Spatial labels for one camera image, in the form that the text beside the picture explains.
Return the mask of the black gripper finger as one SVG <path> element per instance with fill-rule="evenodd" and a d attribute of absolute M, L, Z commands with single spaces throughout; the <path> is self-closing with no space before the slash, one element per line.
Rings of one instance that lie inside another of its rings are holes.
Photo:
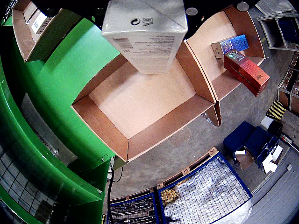
<path fill-rule="evenodd" d="M 68 9 L 96 26 L 102 26 L 108 0 L 42 0 L 42 12 L 55 15 L 62 9 Z"/>
<path fill-rule="evenodd" d="M 208 18 L 231 5 L 240 12 L 246 12 L 256 3 L 256 0 L 186 0 L 188 31 L 185 38 L 193 36 Z"/>

